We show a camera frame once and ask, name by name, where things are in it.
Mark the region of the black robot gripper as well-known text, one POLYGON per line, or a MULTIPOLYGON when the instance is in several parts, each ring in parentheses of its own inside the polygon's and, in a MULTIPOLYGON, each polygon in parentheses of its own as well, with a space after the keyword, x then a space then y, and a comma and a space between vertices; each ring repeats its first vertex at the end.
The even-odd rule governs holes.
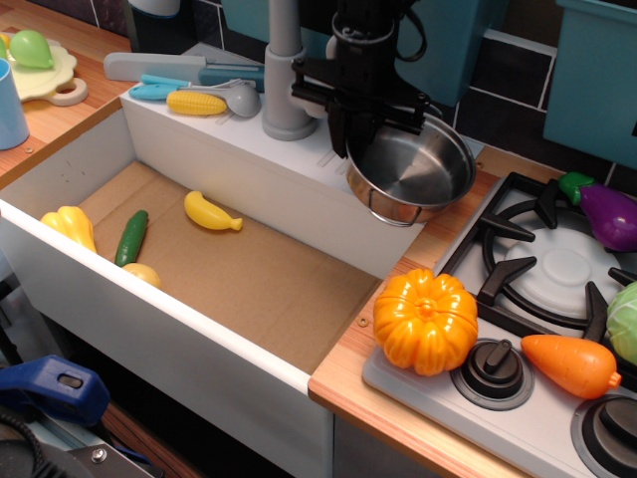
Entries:
POLYGON ((353 152, 373 143, 382 125, 416 133, 421 130, 429 97, 403 80, 391 46, 335 45, 330 58, 293 62, 293 96, 323 108, 332 150, 347 157, 353 117, 353 152))

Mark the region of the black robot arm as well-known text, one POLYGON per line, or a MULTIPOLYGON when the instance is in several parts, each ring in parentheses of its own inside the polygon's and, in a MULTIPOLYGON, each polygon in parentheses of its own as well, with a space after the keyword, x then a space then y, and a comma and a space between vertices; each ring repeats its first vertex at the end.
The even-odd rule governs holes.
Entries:
POLYGON ((372 143, 385 124, 419 133, 427 94, 402 79, 397 59, 416 61, 427 50, 422 22, 412 1, 339 1, 331 20, 331 59, 295 60, 292 95, 324 108, 332 150, 347 156, 351 146, 372 143), (400 22, 408 19, 420 35, 416 52, 398 51, 400 22))

